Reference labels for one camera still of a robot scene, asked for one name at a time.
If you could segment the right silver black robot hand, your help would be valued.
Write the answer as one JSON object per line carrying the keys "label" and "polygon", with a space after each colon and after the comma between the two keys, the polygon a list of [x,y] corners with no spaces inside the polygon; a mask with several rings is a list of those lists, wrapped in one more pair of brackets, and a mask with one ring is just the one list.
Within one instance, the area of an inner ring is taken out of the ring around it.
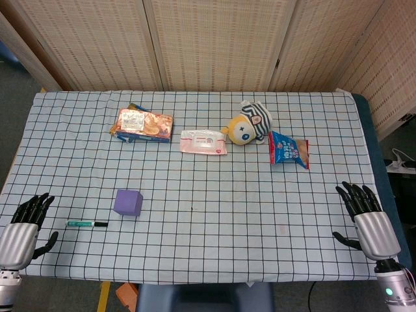
{"label": "right silver black robot hand", "polygon": [[353,240],[334,231],[335,239],[347,247],[362,251],[373,261],[396,257],[401,247],[375,193],[365,185],[359,187],[346,181],[335,189],[344,201],[357,233],[357,239]]}

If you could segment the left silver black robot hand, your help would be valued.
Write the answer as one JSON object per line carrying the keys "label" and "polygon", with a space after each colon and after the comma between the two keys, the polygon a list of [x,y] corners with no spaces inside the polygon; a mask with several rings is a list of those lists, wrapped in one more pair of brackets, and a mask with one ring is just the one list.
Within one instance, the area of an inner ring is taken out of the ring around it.
{"label": "left silver black robot hand", "polygon": [[20,204],[1,234],[1,270],[20,271],[49,252],[59,233],[54,231],[45,245],[37,247],[39,232],[55,197],[44,193]]}

